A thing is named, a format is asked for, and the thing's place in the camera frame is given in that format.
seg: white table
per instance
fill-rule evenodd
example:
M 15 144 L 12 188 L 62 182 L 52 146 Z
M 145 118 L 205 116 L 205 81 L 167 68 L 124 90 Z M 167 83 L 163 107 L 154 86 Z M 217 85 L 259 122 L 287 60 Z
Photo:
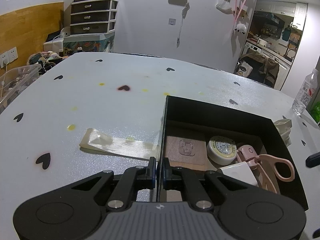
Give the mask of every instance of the white table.
M 60 75 L 62 79 L 54 80 Z M 123 85 L 130 91 L 117 90 Z M 128 167 L 146 165 L 142 160 L 85 153 L 79 143 L 87 128 L 157 143 L 166 94 L 273 121 L 283 115 L 291 118 L 289 151 L 309 205 L 303 237 L 312 238 L 320 228 L 320 167 L 306 168 L 305 159 L 320 150 L 320 130 L 308 113 L 303 119 L 294 115 L 293 98 L 252 80 L 179 60 L 88 52 L 59 63 L 0 115 L 1 239 L 18 238 L 12 215 L 25 200 L 105 169 L 119 174 Z M 238 105 L 231 105 L 230 99 Z M 14 117 L 21 113 L 23 118 L 16 122 Z M 71 124 L 75 125 L 72 131 L 67 129 Z M 43 170 L 35 161 L 48 152 L 51 163 Z M 139 198 L 148 200 L 148 195 L 144 192 Z

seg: kitchen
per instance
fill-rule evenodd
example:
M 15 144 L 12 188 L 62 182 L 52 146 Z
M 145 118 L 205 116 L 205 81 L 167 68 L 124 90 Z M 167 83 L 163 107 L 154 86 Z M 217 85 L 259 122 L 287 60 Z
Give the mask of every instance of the kitchen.
M 253 49 L 279 63 L 276 90 L 283 87 L 299 49 L 307 8 L 299 2 L 257 0 L 242 55 Z

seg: kitchen cabinet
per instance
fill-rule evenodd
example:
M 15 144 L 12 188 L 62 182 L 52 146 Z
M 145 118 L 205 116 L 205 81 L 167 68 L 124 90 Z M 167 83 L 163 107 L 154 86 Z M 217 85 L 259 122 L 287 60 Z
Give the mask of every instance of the kitchen cabinet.
M 271 1 L 257 1 L 255 11 L 272 12 L 274 4 Z
M 294 17 L 294 13 L 296 10 L 295 3 L 288 3 L 288 2 L 273 2 L 274 7 L 272 13 L 282 14 Z
M 257 1 L 254 10 L 293 17 L 292 27 L 302 31 L 307 16 L 307 8 L 308 5 L 304 3 Z
M 304 23 L 306 20 L 306 15 L 307 15 L 307 8 L 308 8 L 307 4 L 297 3 L 295 13 L 294 13 L 292 28 L 295 28 L 301 31 L 303 30 Z
M 254 10 L 294 17 L 296 4 L 289 2 L 257 1 L 256 8 Z
M 275 83 L 275 90 L 281 90 L 285 79 L 288 76 L 290 68 L 287 65 L 281 65 L 279 64 L 279 73 L 278 73 L 278 77 L 276 79 L 276 83 Z

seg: black box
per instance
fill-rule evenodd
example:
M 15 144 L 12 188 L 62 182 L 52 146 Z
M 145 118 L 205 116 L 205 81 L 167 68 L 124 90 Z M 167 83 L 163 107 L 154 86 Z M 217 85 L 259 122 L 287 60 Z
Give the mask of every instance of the black box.
M 161 168 L 167 136 L 166 129 L 169 126 L 202 132 L 205 134 L 206 143 L 213 135 L 222 135 L 237 142 L 241 141 L 252 145 L 257 154 L 267 153 L 289 160 L 294 166 L 295 179 L 292 182 L 283 182 L 274 176 L 273 179 L 277 182 L 276 187 L 278 187 L 282 195 L 292 198 L 305 210 L 308 210 L 307 199 L 298 171 L 272 120 L 224 106 L 167 96 L 161 128 L 162 141 L 157 171 L 158 178 L 162 174 Z M 282 176 L 290 176 L 287 166 L 279 165 L 277 169 Z M 159 201 L 162 194 L 161 188 L 162 178 L 158 181 L 157 201 Z

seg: plastic bottle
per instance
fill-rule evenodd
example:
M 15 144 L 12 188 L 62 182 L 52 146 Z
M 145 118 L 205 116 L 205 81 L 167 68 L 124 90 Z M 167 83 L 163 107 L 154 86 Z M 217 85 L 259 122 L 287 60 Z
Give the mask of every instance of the plastic bottle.
M 307 105 L 310 103 L 312 95 L 318 86 L 317 76 L 318 70 L 313 69 L 312 73 L 306 76 L 298 95 L 293 101 L 292 110 L 297 115 L 301 115 L 302 112 L 307 108 Z

